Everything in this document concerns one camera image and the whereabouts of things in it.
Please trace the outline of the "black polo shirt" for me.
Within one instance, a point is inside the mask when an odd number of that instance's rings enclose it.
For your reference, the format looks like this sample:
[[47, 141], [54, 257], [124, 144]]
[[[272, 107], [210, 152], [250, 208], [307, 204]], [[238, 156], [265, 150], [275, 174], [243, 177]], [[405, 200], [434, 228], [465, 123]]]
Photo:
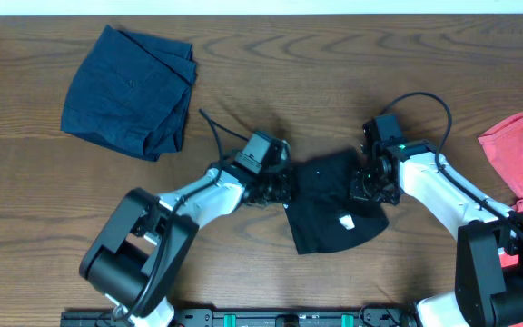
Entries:
[[284, 210], [299, 255], [345, 251], [388, 227], [379, 203], [350, 198], [351, 176], [360, 168], [353, 148], [293, 166], [291, 199]]

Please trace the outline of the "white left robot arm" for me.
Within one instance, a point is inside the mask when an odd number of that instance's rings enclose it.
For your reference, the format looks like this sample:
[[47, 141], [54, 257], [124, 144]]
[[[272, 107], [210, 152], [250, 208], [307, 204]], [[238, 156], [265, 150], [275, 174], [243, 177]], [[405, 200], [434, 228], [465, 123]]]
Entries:
[[250, 174], [212, 165], [199, 180], [169, 193], [129, 191], [84, 255], [79, 273], [115, 305], [100, 316], [124, 326], [167, 326], [167, 295], [196, 234], [242, 205], [289, 201], [291, 169]]

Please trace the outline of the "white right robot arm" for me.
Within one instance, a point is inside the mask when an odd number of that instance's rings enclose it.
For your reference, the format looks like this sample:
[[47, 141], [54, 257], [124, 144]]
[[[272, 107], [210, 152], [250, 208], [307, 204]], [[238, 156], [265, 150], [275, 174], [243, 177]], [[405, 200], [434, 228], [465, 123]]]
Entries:
[[481, 192], [426, 141], [396, 138], [363, 146], [354, 199], [422, 203], [457, 242], [452, 292], [419, 301], [420, 326], [512, 326], [523, 322], [523, 212]]

